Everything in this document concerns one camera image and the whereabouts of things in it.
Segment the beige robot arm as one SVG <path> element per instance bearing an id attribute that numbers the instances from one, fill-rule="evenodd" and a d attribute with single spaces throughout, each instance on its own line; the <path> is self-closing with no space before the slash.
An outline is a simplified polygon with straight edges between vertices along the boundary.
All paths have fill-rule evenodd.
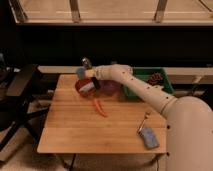
<path id="1" fill-rule="evenodd" d="M 213 171 L 213 110 L 193 96 L 176 98 L 133 76 L 127 65 L 102 65 L 87 77 L 127 86 L 166 118 L 166 171 Z"/>

